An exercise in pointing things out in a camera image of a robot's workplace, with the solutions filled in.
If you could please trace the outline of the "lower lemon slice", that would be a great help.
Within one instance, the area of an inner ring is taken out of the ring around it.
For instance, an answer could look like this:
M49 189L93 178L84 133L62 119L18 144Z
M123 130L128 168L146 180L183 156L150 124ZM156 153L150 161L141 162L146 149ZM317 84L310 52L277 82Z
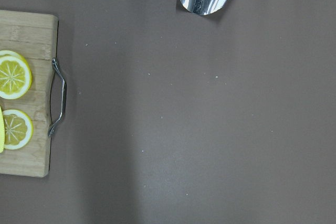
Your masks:
M4 149L18 150L32 138L34 127L31 118L21 110L3 112L5 141Z

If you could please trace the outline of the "yellow plastic knife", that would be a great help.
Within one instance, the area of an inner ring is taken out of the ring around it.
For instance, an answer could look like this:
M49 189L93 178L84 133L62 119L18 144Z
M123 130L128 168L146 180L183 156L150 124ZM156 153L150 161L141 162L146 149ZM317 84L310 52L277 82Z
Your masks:
M5 126L4 126L4 119L2 109L0 109L0 153L4 150L5 144Z

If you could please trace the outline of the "wooden cutting board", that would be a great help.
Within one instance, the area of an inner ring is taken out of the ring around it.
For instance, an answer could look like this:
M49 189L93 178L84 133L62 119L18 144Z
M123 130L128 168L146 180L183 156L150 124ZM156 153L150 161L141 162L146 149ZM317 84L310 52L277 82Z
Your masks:
M1 99L3 110L18 109L33 122L30 141L17 150L1 152L1 173L45 177L49 172L50 92L56 57L58 18L51 14L1 11L1 49L22 55L32 73L28 92L15 100Z

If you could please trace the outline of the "upper lemon slice stack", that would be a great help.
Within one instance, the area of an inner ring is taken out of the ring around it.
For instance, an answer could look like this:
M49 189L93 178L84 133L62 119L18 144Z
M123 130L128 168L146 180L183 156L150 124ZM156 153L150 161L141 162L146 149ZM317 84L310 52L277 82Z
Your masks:
M17 52L1 50L1 98L15 100L27 93L32 72L27 60Z

